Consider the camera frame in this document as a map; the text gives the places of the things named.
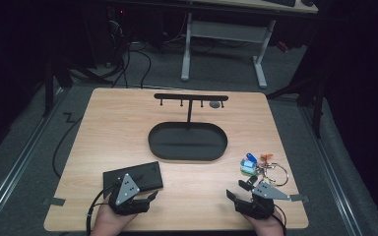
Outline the black keyboard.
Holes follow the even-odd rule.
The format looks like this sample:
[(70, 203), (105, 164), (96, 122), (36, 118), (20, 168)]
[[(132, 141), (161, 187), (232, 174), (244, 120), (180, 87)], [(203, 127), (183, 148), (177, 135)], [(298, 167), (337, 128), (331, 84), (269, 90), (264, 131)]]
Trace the black keyboard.
[(286, 7), (295, 7), (296, 0), (263, 0), (266, 2), (286, 6)]

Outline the black metal stand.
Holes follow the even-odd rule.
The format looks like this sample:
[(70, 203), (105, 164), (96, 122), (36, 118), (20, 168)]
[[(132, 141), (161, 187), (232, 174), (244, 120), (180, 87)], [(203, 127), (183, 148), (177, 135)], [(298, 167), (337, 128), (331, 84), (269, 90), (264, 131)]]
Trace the black metal stand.
[(322, 106), (324, 98), (325, 84), (319, 79), (306, 79), (300, 82), (295, 82), (287, 87), (281, 88), (266, 95), (267, 99), (275, 99), (284, 94), (298, 93), (296, 103), (299, 106), (313, 105), (312, 115), (312, 130), (314, 135), (321, 138), (321, 117), (323, 115)]
[(69, 62), (61, 56), (49, 56), (45, 64), (45, 101), (43, 116), (48, 116), (54, 104), (54, 86), (53, 82), (57, 81), (63, 89), (69, 89), (73, 81), (69, 72)]

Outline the metal floor rail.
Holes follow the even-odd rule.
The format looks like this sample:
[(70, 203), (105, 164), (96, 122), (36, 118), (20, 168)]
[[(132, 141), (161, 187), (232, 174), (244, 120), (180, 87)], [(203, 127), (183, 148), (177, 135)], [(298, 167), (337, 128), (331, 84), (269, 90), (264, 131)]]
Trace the metal floor rail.
[(330, 188), (337, 209), (345, 224), (346, 230), (349, 236), (362, 236), (361, 228), (356, 220), (356, 217), (351, 208), (350, 202), (346, 196), (346, 193), (341, 185), (341, 182), (336, 174), (330, 157), (324, 148), (322, 140), (315, 135), (312, 118), (307, 108), (299, 107), (301, 117), (304, 119), (308, 133), (311, 135), (314, 146), (317, 148), (317, 156), (321, 163), (322, 172), (326, 178), (327, 184)]
[(55, 110), (69, 91), (68, 88), (58, 88), (53, 105), (45, 111), (44, 90), (40, 90), (26, 111), (11, 125), (8, 135), (0, 145), (0, 212), (29, 165)]

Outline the black computer tower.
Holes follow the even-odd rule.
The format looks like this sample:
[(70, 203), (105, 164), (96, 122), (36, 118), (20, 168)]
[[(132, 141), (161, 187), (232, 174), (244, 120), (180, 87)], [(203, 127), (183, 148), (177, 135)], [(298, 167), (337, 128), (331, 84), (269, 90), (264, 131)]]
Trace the black computer tower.
[(95, 64), (111, 67), (124, 36), (121, 9), (88, 3), (82, 7)]

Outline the white metal frame desk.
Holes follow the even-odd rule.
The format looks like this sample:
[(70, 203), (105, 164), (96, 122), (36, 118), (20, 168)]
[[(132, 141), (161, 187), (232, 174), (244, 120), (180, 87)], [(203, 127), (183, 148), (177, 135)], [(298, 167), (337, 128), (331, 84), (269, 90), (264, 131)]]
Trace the white metal frame desk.
[[(240, 7), (245, 10), (261, 10), (265, 13), (288, 13), (299, 16), (316, 15), (319, 11), (315, 0), (296, 0), (295, 7), (286, 7), (263, 0), (189, 0), (189, 5), (212, 4), (213, 6)], [(242, 23), (219, 23), (217, 20), (194, 20), (191, 13), (186, 18), (185, 50), (182, 61), (181, 80), (190, 78), (191, 41), (193, 37), (258, 43), (260, 48), (252, 57), (260, 89), (267, 87), (262, 60), (274, 31), (276, 18), (271, 17), (259, 26)]]

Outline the person's right hand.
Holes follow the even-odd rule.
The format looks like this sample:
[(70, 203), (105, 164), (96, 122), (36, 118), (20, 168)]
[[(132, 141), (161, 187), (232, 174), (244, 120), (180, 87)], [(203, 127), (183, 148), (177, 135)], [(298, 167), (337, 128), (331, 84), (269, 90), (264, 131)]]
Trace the person's right hand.
[(267, 219), (255, 219), (248, 215), (245, 215), (245, 219), (252, 224), (257, 236), (284, 236), (282, 217), (278, 212)]

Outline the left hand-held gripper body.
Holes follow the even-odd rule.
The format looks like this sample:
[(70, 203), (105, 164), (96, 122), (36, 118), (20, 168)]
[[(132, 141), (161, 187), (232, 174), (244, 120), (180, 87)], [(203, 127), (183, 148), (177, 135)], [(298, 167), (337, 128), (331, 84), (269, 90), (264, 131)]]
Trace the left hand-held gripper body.
[(149, 199), (135, 200), (140, 193), (140, 188), (131, 175), (126, 173), (119, 181), (120, 184), (113, 189), (108, 199), (110, 208), (119, 215), (147, 212), (151, 201)]

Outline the keyring with colourful keys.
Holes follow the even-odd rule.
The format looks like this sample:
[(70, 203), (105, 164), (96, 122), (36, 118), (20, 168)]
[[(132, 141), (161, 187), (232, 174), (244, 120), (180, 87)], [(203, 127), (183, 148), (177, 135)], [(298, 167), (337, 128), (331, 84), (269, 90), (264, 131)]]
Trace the keyring with colourful keys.
[(240, 171), (275, 187), (284, 186), (289, 180), (288, 171), (279, 163), (273, 162), (273, 156), (272, 153), (264, 153), (256, 157), (248, 152), (240, 161)]

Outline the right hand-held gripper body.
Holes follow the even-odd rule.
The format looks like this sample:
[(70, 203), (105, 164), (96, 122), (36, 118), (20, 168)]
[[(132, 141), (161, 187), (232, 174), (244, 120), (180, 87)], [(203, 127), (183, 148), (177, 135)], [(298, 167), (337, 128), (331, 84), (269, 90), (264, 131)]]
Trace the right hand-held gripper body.
[(290, 196), (266, 183), (260, 181), (252, 191), (252, 199), (246, 202), (238, 199), (234, 205), (237, 212), (255, 219), (267, 219), (275, 212), (274, 200), (290, 201)]

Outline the person's left hand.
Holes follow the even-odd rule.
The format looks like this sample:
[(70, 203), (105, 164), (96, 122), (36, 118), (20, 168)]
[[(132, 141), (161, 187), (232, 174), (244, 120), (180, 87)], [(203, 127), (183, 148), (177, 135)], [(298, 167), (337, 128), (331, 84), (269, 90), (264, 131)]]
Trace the person's left hand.
[(109, 198), (106, 198), (98, 208), (90, 236), (118, 236), (137, 217), (136, 214), (116, 214), (108, 205), (108, 201)]

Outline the black wallet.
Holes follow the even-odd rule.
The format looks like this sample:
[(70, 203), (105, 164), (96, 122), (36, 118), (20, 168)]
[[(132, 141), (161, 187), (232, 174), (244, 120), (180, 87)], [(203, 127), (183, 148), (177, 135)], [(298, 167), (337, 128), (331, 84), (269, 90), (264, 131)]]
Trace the black wallet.
[(134, 165), (121, 169), (106, 171), (102, 174), (103, 188), (107, 190), (103, 196), (106, 197), (115, 187), (120, 184), (119, 179), (126, 173), (129, 173), (132, 178), (135, 176), (144, 176), (147, 181), (146, 188), (140, 188), (140, 193), (161, 189), (163, 187), (159, 163), (157, 161)]

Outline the black key holder with tray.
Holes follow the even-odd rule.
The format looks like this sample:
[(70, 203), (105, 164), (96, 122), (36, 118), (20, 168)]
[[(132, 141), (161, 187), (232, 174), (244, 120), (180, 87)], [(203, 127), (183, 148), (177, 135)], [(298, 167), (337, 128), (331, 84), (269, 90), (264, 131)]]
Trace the black key holder with tray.
[(160, 103), (166, 100), (179, 100), (180, 105), (188, 102), (187, 119), (184, 122), (161, 122), (155, 125), (148, 134), (151, 152), (163, 160), (172, 161), (214, 161), (219, 159), (227, 148), (225, 131), (213, 123), (193, 122), (193, 102), (216, 103), (223, 108), (228, 101), (227, 95), (198, 95), (155, 93)]

